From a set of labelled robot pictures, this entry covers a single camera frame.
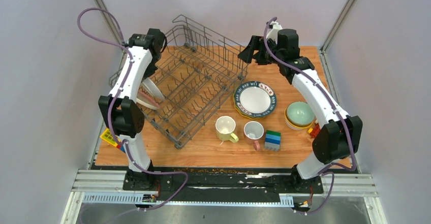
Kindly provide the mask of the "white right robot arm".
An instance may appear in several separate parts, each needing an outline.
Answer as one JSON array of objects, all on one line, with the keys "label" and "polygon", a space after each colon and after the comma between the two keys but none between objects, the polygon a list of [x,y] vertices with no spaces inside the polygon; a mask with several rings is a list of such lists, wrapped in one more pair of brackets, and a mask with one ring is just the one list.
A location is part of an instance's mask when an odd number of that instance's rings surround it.
[{"label": "white right robot arm", "polygon": [[339,160],[350,157],[352,166],[341,167],[354,171],[357,168],[356,152],[359,148],[363,122],[359,116],[349,115],[320,82],[313,63],[300,55],[299,36],[294,29],[276,29],[269,26],[263,36],[252,36],[238,58],[246,63],[255,60],[258,65],[275,63],[279,72],[295,87],[310,105],[320,126],[313,141],[313,152],[296,165],[290,185],[296,192],[309,188],[314,177],[322,175]]}]

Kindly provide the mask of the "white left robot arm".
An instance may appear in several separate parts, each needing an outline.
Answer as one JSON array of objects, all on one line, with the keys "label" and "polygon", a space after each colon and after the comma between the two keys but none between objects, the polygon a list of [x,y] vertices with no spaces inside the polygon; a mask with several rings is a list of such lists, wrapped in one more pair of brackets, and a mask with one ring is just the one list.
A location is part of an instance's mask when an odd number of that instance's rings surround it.
[{"label": "white left robot arm", "polygon": [[143,190],[152,189],[156,177],[143,145],[141,131],[145,116],[136,104],[137,94],[140,85],[144,84],[152,96],[164,99],[150,76],[157,70],[156,62],[160,60],[166,45],[165,34],[157,28],[150,28],[145,35],[133,34],[122,46],[127,58],[117,83],[108,95],[102,95],[98,100],[112,139],[128,157],[125,184]]}]

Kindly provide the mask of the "teal rimmed plate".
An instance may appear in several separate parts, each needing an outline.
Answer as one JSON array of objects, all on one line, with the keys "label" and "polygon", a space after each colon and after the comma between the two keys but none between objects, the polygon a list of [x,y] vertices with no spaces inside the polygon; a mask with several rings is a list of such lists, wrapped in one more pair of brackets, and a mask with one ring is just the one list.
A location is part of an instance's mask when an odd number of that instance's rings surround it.
[{"label": "teal rimmed plate", "polygon": [[270,106],[277,106],[278,101],[274,90],[260,81],[247,81],[240,84],[233,94],[234,105],[245,110],[245,113],[263,113]]}]

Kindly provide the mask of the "grey wire dish rack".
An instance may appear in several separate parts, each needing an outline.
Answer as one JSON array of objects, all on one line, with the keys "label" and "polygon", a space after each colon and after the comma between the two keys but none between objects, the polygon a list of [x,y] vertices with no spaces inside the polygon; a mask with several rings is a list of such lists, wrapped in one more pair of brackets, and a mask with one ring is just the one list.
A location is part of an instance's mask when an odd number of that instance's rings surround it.
[{"label": "grey wire dish rack", "polygon": [[[206,124],[247,75],[238,59],[242,47],[183,15],[166,36],[167,45],[150,79],[163,93],[158,110],[137,104],[150,123],[178,149]],[[122,69],[113,75],[112,88]]]}]

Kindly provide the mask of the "cream and pink plate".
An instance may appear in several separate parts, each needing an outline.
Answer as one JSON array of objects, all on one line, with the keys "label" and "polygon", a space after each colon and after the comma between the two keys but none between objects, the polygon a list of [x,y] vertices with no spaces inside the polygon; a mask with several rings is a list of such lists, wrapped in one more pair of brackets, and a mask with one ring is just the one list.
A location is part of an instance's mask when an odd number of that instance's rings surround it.
[{"label": "cream and pink plate", "polygon": [[137,93],[136,103],[152,110],[158,110],[160,108],[159,103],[157,103],[151,96],[140,90]]}]

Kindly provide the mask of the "red and teal floral plate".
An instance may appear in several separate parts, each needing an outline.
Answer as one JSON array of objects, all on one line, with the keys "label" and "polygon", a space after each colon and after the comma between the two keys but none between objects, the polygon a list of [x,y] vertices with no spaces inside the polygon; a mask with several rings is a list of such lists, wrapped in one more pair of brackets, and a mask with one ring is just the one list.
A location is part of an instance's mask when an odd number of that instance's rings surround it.
[{"label": "red and teal floral plate", "polygon": [[163,93],[160,91],[160,89],[157,87],[157,85],[150,79],[146,78],[141,82],[141,85],[144,87],[144,89],[149,92],[153,97],[164,101],[165,97]]}]

